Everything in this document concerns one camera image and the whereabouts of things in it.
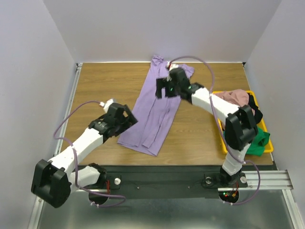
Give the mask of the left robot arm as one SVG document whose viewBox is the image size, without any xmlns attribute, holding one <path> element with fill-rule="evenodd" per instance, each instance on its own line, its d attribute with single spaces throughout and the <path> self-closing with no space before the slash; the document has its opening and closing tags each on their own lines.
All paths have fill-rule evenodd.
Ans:
<svg viewBox="0 0 305 229">
<path fill-rule="evenodd" d="M 103 145 L 109 138 L 117 137 L 138 121 L 127 105 L 114 102 L 100 102 L 104 114 L 90 122 L 79 138 L 71 142 L 63 138 L 69 145 L 58 155 L 49 160 L 40 160 L 34 169 L 31 192 L 54 208 L 61 207 L 70 194 L 83 190 L 98 201 L 91 200 L 91 205 L 102 207 L 110 198 L 121 195 L 110 194 L 111 184 L 118 186 L 120 178 L 111 178 L 102 166 L 91 163 L 79 169 L 79 163 L 94 149 Z"/>
</svg>

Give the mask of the lavender t-shirt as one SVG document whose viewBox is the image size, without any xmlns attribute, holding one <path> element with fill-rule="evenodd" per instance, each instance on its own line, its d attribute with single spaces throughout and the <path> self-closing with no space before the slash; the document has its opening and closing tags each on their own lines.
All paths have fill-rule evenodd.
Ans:
<svg viewBox="0 0 305 229">
<path fill-rule="evenodd" d="M 136 100 L 132 114 L 138 122 L 120 134 L 118 144 L 157 156 L 172 126 L 179 108 L 180 97 L 155 96 L 156 80 L 168 76 L 167 61 L 163 57 L 152 57 L 149 71 Z"/>
</svg>

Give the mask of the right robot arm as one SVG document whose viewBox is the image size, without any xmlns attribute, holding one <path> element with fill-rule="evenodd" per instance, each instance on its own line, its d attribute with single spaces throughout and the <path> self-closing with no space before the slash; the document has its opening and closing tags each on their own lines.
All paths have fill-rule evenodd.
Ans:
<svg viewBox="0 0 305 229">
<path fill-rule="evenodd" d="M 199 83 L 190 83 L 186 72 L 177 64 L 169 64 L 169 74 L 156 80 L 156 97 L 180 97 L 190 104 L 212 114 L 216 123 L 222 122 L 219 129 L 227 148 L 225 161 L 220 169 L 219 180 L 230 186 L 240 176 L 245 154 L 258 134 L 257 125 L 250 106 L 231 104 L 216 96 Z"/>
</svg>

